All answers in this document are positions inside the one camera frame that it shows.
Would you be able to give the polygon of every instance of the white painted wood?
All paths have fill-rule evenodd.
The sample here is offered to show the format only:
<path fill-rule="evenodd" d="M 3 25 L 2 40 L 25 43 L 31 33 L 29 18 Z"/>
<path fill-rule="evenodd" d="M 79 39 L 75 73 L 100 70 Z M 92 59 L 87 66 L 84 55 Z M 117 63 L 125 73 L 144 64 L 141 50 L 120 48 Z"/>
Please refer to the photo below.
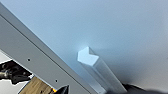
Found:
<path fill-rule="evenodd" d="M 70 85 L 70 94 L 97 94 L 1 3 L 0 49 L 51 87 Z"/>
<path fill-rule="evenodd" d="M 89 46 L 122 83 L 168 92 L 168 0 L 1 2 L 80 76 Z"/>
<path fill-rule="evenodd" d="M 78 52 L 78 61 L 105 90 L 111 89 L 116 93 L 126 92 L 106 63 L 95 55 L 89 47 Z"/>

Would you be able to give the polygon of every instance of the ceiling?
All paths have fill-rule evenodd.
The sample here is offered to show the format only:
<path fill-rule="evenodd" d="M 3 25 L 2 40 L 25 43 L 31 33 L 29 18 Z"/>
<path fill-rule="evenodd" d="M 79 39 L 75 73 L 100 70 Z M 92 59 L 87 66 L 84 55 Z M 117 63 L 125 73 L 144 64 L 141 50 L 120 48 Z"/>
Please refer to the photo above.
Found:
<path fill-rule="evenodd" d="M 167 0 L 0 0 L 76 73 L 89 46 L 123 83 L 167 91 Z"/>

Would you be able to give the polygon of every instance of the wood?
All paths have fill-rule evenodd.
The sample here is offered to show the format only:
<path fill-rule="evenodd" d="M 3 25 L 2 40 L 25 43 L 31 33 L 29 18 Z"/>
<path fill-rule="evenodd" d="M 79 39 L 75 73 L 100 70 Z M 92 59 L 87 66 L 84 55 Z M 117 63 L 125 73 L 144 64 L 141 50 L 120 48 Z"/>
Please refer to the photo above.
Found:
<path fill-rule="evenodd" d="M 54 92 L 50 86 L 37 77 L 33 77 L 19 94 L 54 94 Z"/>
<path fill-rule="evenodd" d="M 100 56 L 95 55 L 89 47 L 78 52 L 78 61 L 81 62 L 82 66 L 88 71 L 88 73 L 90 73 L 90 75 L 106 91 L 110 89 L 116 93 L 127 92 L 103 59 L 101 59 Z"/>

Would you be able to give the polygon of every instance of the drywall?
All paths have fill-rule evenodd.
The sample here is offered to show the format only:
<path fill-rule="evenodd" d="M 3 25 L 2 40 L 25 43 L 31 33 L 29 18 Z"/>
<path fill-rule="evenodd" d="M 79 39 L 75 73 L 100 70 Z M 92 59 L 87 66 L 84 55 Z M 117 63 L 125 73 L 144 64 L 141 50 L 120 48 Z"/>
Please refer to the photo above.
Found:
<path fill-rule="evenodd" d="M 80 76 L 89 46 L 121 82 L 168 92 L 168 1 L 1 2 Z"/>

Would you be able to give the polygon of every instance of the wooden plank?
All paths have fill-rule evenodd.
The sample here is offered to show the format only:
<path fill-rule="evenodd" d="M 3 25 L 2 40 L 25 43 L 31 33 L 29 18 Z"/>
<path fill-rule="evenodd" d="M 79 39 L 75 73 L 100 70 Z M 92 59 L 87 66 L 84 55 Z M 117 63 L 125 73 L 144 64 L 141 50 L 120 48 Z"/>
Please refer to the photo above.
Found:
<path fill-rule="evenodd" d="M 43 81 L 33 77 L 19 94 L 54 94 L 54 91 Z"/>
<path fill-rule="evenodd" d="M 70 94 L 98 94 L 1 3 L 0 32 L 0 50 L 48 85 L 69 85 Z"/>

